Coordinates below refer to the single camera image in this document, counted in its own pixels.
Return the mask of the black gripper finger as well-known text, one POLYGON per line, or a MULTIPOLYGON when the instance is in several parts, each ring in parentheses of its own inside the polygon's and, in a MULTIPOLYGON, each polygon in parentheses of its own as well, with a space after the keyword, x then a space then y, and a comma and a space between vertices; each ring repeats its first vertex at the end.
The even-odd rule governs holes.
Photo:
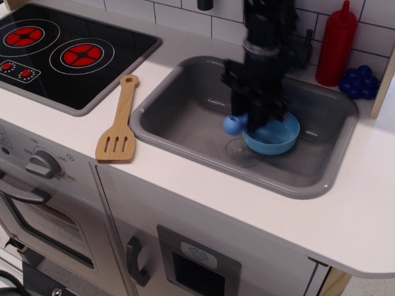
POLYGON ((286 117, 286 109, 278 104, 264 104, 254 101, 248 109, 247 131, 254 132, 257 128, 265 126, 268 121, 276 119, 283 121, 286 117))
POLYGON ((247 113, 249 109, 249 99, 247 95, 233 89, 231 91, 231 114, 233 116, 241 116, 247 113))

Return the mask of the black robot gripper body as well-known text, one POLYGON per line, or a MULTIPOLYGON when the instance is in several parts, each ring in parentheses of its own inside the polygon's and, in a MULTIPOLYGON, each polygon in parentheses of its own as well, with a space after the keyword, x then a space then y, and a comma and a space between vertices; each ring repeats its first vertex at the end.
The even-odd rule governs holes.
POLYGON ((278 104, 288 117, 289 96, 282 85, 288 66, 281 49, 245 49, 243 62, 225 59, 223 66, 221 80, 247 95, 249 106, 254 101, 278 104))

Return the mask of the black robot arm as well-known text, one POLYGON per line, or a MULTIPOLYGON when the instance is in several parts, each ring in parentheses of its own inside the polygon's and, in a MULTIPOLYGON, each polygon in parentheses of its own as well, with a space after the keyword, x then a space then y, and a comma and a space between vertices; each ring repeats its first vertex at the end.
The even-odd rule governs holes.
POLYGON ((282 85, 297 14, 293 1, 245 1, 247 37, 244 60, 224 60, 222 81, 231 90, 231 114, 248 117, 252 133, 270 120, 288 116, 289 96, 282 85))

